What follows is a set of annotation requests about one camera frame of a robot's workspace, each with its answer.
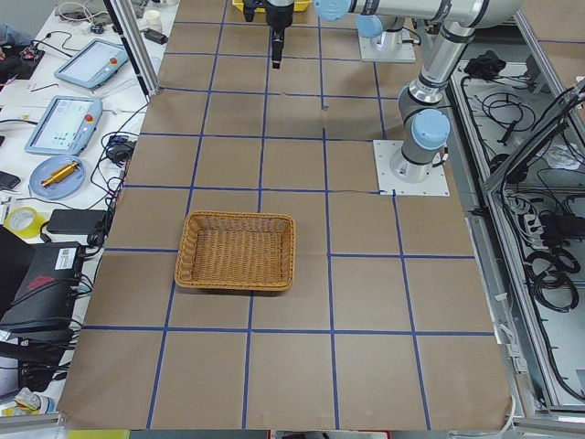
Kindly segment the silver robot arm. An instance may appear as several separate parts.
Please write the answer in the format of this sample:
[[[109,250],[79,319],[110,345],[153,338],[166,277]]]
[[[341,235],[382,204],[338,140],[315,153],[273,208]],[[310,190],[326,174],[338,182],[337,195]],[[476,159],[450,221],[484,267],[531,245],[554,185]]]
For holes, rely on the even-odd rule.
[[[405,28],[403,16],[383,14],[376,10],[377,1],[235,1],[247,22],[254,20],[256,12],[263,10],[265,21],[271,30],[271,64],[279,69],[285,44],[285,31],[293,24],[293,15],[314,6],[319,17],[336,21],[348,14],[356,15],[356,31],[360,46],[360,57],[364,61],[387,63],[413,63],[416,61],[414,47],[419,45],[419,35]]]
[[[430,55],[417,79],[400,94],[405,140],[390,159],[393,174],[408,183],[424,181],[432,160],[446,144],[451,130],[449,119],[438,110],[442,91],[473,40],[477,28],[494,27],[510,18],[520,1],[333,1],[331,19],[355,13],[360,18],[376,14],[442,21]]]

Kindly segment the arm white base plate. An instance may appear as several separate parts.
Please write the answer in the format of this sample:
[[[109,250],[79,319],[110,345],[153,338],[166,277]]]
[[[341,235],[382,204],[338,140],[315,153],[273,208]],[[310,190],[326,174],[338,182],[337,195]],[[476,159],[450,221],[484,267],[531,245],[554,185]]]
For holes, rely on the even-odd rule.
[[[403,156],[402,141],[373,142],[378,192],[388,196],[449,197],[444,165],[436,154],[427,165],[413,165]]]
[[[414,43],[406,29],[383,32],[378,37],[358,37],[363,61],[413,64],[416,62]]]

